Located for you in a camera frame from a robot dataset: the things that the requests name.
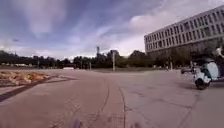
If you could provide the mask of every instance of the road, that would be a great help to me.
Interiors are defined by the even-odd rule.
[[[53,77],[30,88],[0,88],[0,128],[224,126],[223,83],[198,91],[190,75],[181,76],[175,70],[41,72]]]

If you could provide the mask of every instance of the stone paving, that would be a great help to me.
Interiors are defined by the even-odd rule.
[[[52,79],[0,102],[0,128],[223,128],[224,84],[204,90],[179,71],[38,70]]]

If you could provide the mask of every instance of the window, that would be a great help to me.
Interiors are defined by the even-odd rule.
[[[198,35],[198,38],[201,38],[199,30],[197,30],[197,35]]]
[[[159,33],[159,39],[161,39],[162,38],[162,35],[161,35],[161,32]]]
[[[211,36],[211,31],[209,27],[204,28],[205,36]]]
[[[212,25],[212,33],[213,33],[213,35],[216,34],[215,27],[213,25]]]
[[[183,38],[183,43],[185,43],[185,36],[184,36],[184,34],[182,35],[182,38]]]
[[[220,27],[219,27],[218,24],[216,25],[216,28],[217,28],[217,32],[218,32],[218,34],[220,34],[220,33],[221,33],[221,29],[220,29]]]
[[[173,45],[175,44],[175,43],[174,43],[174,38],[173,38],[173,37],[172,37],[172,43],[173,43]]]
[[[222,27],[222,32],[224,33],[224,24],[223,23],[221,24],[221,27]]]
[[[187,42],[189,41],[189,34],[186,33],[186,39],[187,39]]]
[[[202,17],[200,17],[200,20],[201,20],[201,25],[205,25]]]
[[[208,15],[208,20],[209,20],[210,23],[212,23],[211,15]]]
[[[180,25],[180,30],[181,30],[181,32],[183,32],[183,31],[184,31],[184,29],[183,29],[183,26],[182,26],[182,25]]]
[[[215,20],[215,22],[217,21],[217,17],[216,17],[216,15],[215,15],[215,13],[212,13],[212,16],[213,16],[213,18],[214,18],[214,20]]]
[[[174,33],[177,34],[177,28],[176,28],[176,26],[174,27]]]
[[[179,33],[179,27],[177,26],[177,33]]]
[[[162,41],[158,42],[158,47],[161,48],[163,46]]]
[[[192,34],[189,32],[189,39],[192,40]]]
[[[179,41],[178,41],[178,37],[177,36],[175,37],[175,39],[176,39],[177,44],[179,44]]]
[[[162,38],[164,38],[164,32],[162,32]]]
[[[192,21],[190,21],[190,25],[191,25],[191,29],[194,29],[194,25]]]
[[[217,11],[216,14],[217,14],[218,20],[221,20],[221,14],[220,14],[220,12]]]
[[[205,25],[208,25],[207,16],[204,16]]]
[[[150,49],[150,44],[147,44],[146,46],[147,46],[146,49],[149,50]]]
[[[198,25],[197,25],[197,21],[196,21],[196,20],[194,20],[194,26],[195,26],[195,27],[198,27]]]
[[[195,31],[192,31],[192,34],[193,34],[193,38],[196,39]]]
[[[201,21],[200,21],[200,19],[198,18],[197,20],[198,20],[198,25],[201,26]]]
[[[180,37],[180,35],[178,35],[178,39],[179,39],[179,43],[181,44],[182,42],[181,42],[181,37]]]
[[[165,40],[163,40],[163,47],[165,47],[165,45],[166,45],[166,44],[165,44]]]
[[[221,10],[222,19],[224,19],[224,10]]]
[[[169,43],[170,43],[170,45],[172,45],[172,41],[171,41],[171,38],[169,38]]]
[[[170,34],[173,35],[173,28],[170,28]]]
[[[189,30],[190,29],[190,26],[189,26],[188,22],[184,23],[184,29],[185,30]]]
[[[204,34],[203,29],[201,29],[201,36],[202,36],[202,37],[205,37],[205,34]]]
[[[170,36],[170,30],[169,29],[167,29],[167,35]]]
[[[169,41],[168,41],[168,39],[166,39],[166,46],[169,46]]]

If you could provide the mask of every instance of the building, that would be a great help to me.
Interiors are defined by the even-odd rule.
[[[214,49],[223,36],[224,5],[145,35],[145,50],[154,59],[170,56],[173,48],[200,53]]]

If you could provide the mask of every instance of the scooter wheel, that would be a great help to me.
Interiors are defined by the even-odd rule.
[[[198,79],[195,81],[195,85],[198,90],[204,90],[209,86],[209,83],[206,84],[202,79]]]

